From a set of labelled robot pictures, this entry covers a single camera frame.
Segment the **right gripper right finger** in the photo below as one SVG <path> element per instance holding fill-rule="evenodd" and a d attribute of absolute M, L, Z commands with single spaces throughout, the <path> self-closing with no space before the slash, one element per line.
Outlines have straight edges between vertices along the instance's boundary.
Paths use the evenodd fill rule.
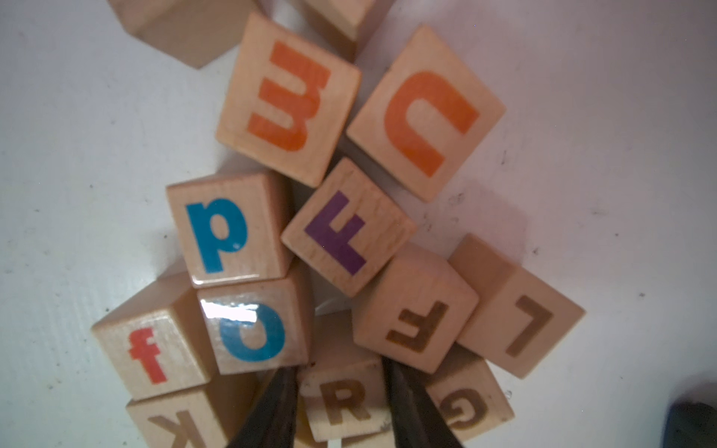
<path fill-rule="evenodd" d="M 461 448 L 421 382 L 421 371 L 382 358 L 396 447 Z"/>

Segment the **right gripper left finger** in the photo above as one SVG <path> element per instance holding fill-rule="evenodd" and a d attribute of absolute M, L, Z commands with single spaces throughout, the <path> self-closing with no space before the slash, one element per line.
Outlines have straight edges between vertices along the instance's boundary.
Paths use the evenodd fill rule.
<path fill-rule="evenodd" d="M 227 448 L 293 448 L 296 433 L 297 367 L 280 368 Z"/>

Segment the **wooden R block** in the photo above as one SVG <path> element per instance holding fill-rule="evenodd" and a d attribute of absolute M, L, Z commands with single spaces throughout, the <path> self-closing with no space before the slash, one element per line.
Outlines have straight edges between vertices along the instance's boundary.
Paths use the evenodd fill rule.
<path fill-rule="evenodd" d="M 380 360 L 304 369 L 299 395 L 318 442 L 373 435 L 392 423 Z"/>

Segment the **wooden E block orange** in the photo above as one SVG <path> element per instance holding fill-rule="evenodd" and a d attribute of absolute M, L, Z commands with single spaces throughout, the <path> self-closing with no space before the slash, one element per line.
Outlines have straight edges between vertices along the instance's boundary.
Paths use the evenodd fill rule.
<path fill-rule="evenodd" d="M 286 177 L 317 188 L 360 82 L 356 65 L 261 13 L 252 13 L 216 138 Z"/>

